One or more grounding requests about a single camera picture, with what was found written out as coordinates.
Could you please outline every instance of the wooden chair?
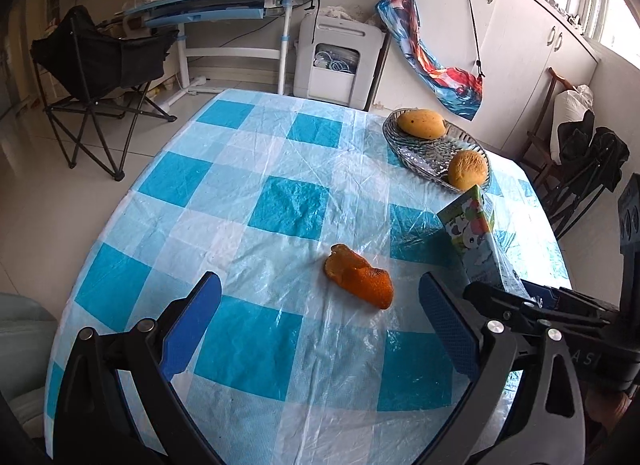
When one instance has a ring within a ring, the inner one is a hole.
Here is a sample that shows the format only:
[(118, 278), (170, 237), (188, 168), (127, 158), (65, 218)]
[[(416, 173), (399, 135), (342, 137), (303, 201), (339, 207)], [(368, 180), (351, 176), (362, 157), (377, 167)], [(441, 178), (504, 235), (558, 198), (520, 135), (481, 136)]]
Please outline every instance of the wooden chair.
[[(554, 95), (554, 91), (556, 90), (556, 85), (558, 83), (562, 84), (564, 90), (575, 90), (574, 85), (572, 85), (567, 79), (558, 75), (553, 68), (548, 69), (549, 74), (551, 75), (551, 82), (549, 84), (549, 89), (546, 92), (545, 101), (542, 105), (542, 109), (540, 109), (540, 115), (536, 120), (536, 123), (533, 125), (532, 131), (527, 132), (527, 141), (524, 143), (522, 150), (516, 157), (516, 163), (519, 166), (527, 166), (528, 168), (536, 171), (536, 177), (534, 178), (532, 185), (538, 190), (542, 185), (545, 187), (546, 191), (549, 192), (550, 188), (547, 184), (547, 179), (549, 176), (556, 178), (556, 180), (561, 179), (561, 171), (558, 164), (556, 164), (551, 158), (551, 153), (549, 150), (549, 139), (543, 138), (538, 134), (540, 126), (542, 125), (542, 121), (545, 118), (546, 111), (549, 107), (549, 103)], [(525, 159), (527, 152), (533, 146), (538, 154), (543, 158), (543, 163), (541, 166), (537, 166), (533, 162)]]

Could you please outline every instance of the metal screw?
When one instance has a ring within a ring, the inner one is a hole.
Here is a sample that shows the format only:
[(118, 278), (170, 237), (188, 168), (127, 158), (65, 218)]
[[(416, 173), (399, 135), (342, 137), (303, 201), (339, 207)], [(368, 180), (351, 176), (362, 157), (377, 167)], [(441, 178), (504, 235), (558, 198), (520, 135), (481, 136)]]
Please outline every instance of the metal screw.
[(94, 330), (92, 328), (82, 328), (78, 333), (78, 337), (80, 337), (80, 340), (89, 340), (93, 334)]
[(142, 333), (146, 333), (148, 331), (153, 330), (155, 325), (156, 323), (153, 319), (142, 319), (138, 321), (138, 324), (136, 324), (136, 328), (138, 328), (138, 331), (142, 331)]
[(504, 331), (504, 324), (499, 320), (491, 320), (486, 324), (491, 333), (502, 333)]
[(562, 334), (558, 330), (556, 330), (556, 328), (551, 328), (548, 332), (546, 332), (546, 334), (551, 340), (558, 341), (562, 339)]

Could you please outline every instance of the baseboard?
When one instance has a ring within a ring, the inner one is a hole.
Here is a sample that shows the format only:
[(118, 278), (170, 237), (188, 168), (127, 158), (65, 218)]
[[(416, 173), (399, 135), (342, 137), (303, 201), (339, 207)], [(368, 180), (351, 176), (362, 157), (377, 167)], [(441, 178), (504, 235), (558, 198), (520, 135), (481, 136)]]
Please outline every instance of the baseboard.
[[(204, 75), (208, 79), (233, 80), (238, 82), (259, 82), (277, 84), (278, 72), (269, 70), (251, 70), (249, 68), (222, 68), (215, 66), (190, 66), (189, 77)], [(293, 74), (287, 73), (286, 84), (293, 84)]]

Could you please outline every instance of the table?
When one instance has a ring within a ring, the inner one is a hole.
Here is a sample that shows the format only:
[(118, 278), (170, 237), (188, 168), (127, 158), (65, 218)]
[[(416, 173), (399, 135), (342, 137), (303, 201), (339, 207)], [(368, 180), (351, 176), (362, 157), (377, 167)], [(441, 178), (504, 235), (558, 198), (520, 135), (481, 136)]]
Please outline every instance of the table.
[[(303, 0), (159, 0), (130, 8), (124, 12), (126, 18), (142, 17), (148, 28), (156, 26), (178, 26), (178, 61), (180, 63), (180, 86), (165, 106), (170, 106), (188, 92), (219, 93), (216, 88), (201, 87), (206, 80), (189, 79), (188, 57), (258, 57), (277, 59), (278, 93), (284, 93), (284, 79), (286, 74), (287, 50), (289, 48), (289, 28), (291, 11), (294, 4)], [(185, 23), (213, 22), (220, 20), (251, 20), (277, 16), (284, 10), (284, 22), (280, 48), (187, 48), (184, 33)]]
[[(78, 331), (155, 318), (213, 270), (222, 304), (172, 384), (229, 465), (410, 463), (468, 385), (418, 303), (418, 280), (433, 270), (461, 293), (466, 278), (434, 214), (455, 195), (401, 166), (382, 121), (241, 90), (198, 111), (118, 205), (78, 276), (51, 353), (49, 448)], [(495, 235), (514, 268), (570, 286), (524, 173), (489, 156)], [(338, 242), (389, 271), (388, 310), (325, 278)], [(159, 448), (121, 376), (145, 442)]]

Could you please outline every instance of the white plastic container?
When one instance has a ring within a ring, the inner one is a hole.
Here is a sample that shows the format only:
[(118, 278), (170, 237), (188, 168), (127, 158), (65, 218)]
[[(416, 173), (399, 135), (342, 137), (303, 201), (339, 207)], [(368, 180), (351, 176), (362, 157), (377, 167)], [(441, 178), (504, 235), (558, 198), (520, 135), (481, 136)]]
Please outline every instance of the white plastic container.
[(318, 16), (314, 39), (315, 20), (307, 14), (300, 25), (293, 95), (364, 109), (384, 34), (375, 26)]

